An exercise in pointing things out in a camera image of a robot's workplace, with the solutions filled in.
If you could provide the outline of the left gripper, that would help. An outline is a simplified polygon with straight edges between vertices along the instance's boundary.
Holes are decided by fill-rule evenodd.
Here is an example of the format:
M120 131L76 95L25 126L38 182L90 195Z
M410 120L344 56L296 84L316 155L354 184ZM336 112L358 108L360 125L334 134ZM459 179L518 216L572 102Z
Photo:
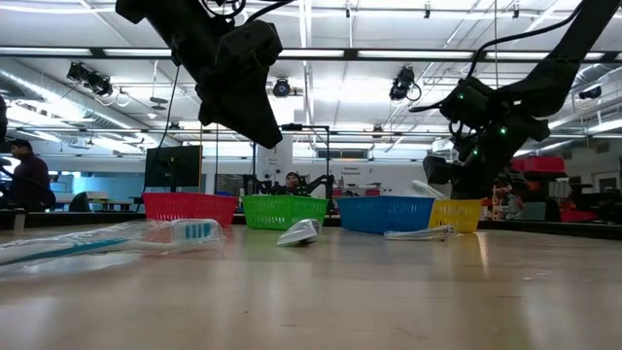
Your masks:
M203 125L218 123L264 148L283 140L267 98L265 84L271 66L252 62L218 71L214 59L219 40L233 28L178 28L169 35L169 48L196 82L201 99L198 118Z

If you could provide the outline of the white tube with black print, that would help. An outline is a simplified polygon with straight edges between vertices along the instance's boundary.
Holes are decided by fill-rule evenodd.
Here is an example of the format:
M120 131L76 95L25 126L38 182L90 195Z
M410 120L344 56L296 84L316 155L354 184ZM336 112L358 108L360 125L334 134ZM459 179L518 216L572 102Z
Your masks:
M304 219L288 228L277 240L277 246L301 246L313 243L322 232L316 219Z

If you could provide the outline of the person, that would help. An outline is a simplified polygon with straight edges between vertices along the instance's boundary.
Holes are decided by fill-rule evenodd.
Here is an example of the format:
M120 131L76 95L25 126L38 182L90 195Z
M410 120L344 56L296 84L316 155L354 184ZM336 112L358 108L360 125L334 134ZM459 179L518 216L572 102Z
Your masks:
M55 195L50 187L47 164L35 155L26 140L13 140L11 152L19 165L13 172L11 184L7 188L0 185L0 210L22 208L41 212L53 209Z
M286 175L285 185L279 189L278 194L306 196L300 176L295 172L289 172Z

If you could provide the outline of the black overhead frame bar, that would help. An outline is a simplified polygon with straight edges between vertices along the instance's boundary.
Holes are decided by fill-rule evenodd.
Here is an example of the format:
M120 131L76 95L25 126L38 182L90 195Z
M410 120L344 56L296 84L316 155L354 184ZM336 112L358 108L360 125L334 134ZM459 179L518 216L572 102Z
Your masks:
M153 48L63 48L0 46L0 56L54 57L93 59L164 59L171 56L169 49ZM405 62L469 62L478 58L482 62L536 63L547 56L543 51L456 51L456 50L379 50L379 49L284 49L281 60L321 61L405 61Z

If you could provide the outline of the black monitor on stand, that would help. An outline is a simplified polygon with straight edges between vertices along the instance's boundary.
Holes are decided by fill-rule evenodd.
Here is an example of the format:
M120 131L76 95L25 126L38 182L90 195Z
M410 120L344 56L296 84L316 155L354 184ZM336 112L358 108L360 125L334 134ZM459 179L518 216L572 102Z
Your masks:
M201 183L201 146L153 148L147 151L145 188L198 188Z

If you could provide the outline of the white item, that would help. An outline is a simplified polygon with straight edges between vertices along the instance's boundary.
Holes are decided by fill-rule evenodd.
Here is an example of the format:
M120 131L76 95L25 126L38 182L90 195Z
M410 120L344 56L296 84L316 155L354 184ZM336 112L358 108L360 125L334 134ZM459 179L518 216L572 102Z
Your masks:
M440 192L439 190L436 190L432 186L428 185L427 183L419 181L419 180L412 181L412 191L417 196L422 196L422 197L430 197L434 199L447 199L448 198L448 196L444 194L443 192Z

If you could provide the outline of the red plastic basket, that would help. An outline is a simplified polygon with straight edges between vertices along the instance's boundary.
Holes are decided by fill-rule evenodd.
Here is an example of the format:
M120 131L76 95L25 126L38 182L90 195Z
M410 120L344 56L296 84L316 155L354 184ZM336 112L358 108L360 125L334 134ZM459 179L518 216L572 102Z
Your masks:
M142 199L149 220L212 219L222 227L231 225L238 204L234 196L194 192L146 192Z

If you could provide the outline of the blue plastic basket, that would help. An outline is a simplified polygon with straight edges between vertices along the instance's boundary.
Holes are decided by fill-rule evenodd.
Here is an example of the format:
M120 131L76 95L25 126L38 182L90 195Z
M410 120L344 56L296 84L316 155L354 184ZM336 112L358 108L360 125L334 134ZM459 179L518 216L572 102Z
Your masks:
M427 228L433 204L433 198L417 196L358 196L337 200L343 228L379 234Z

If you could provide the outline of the dark office chair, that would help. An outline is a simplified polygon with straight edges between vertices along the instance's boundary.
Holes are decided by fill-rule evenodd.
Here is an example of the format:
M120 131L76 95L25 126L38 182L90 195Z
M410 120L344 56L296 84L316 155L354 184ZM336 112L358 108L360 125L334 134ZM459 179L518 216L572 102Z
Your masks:
M69 204L69 212L88 213L91 211L87 192L80 192L74 196Z

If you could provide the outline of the silver ventilation duct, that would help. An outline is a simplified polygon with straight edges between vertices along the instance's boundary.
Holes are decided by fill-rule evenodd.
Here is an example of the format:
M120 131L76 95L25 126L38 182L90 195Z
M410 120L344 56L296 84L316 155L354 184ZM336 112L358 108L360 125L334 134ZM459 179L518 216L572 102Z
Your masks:
M13 83L26 95L18 99L37 110L47 111L57 117L61 124L80 126L81 137L92 144L120 153L141 153L156 147L161 135L146 133L143 125L124 117L112 108L129 103L129 95L114 88L109 96L99 96L85 83L69 86L53 80L9 58L0 57L0 81Z

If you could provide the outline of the green plastic basket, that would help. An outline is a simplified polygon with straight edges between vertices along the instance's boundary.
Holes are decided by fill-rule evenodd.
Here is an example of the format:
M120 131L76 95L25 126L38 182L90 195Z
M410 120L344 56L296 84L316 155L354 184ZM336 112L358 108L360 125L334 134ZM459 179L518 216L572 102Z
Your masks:
M242 205L249 228L287 230L305 219L322 224L328 200L294 195L244 195Z

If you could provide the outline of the black background rig frame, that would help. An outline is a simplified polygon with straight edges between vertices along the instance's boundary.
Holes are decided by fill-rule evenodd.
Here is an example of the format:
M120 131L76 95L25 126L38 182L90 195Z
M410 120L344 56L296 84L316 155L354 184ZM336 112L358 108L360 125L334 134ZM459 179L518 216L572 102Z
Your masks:
M317 148L315 140L324 144L326 147L325 173L322 175L331 175L330 174L330 156L329 156L331 131L330 131L329 126L327 125L303 125L300 123L286 123L286 124L282 124L280 126L280 129L281 129L281 133L283 137L285 135L291 135L291 137L293 138L293 146L294 146L295 136L309 137L309 139L307 140L307 145L313 150ZM252 156L252 174L251 175L257 176L258 146L254 144L252 148L253 148L253 156ZM299 174L299 172L296 170L296 166L294 165L294 151L293 151L293 169L290 172L295 172Z

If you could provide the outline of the yellow plastic basket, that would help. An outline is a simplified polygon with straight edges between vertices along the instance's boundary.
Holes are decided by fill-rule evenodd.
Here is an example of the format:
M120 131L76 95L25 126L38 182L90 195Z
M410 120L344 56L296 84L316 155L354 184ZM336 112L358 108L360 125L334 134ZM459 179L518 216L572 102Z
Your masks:
M429 228L450 226L458 233L474 233L482 214L480 199L436 199L432 206Z

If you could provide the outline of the small flat clear packet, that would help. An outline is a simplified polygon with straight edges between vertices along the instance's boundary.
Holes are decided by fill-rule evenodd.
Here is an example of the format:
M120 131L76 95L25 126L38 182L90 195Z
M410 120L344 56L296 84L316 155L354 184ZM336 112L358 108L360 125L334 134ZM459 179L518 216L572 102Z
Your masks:
M453 227L442 226L417 231L387 231L384 233L384 238L402 241L445 241L455 234L456 231Z

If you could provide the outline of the white pillar with signs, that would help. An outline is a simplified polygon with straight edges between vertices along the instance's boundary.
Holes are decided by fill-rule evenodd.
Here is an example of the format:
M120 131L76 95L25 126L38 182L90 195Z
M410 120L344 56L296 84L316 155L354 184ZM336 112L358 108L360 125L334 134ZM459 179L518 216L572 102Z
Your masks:
M257 178L268 182L272 193L281 194L286 189L286 178L293 169L293 138L285 135L271 149L258 146Z

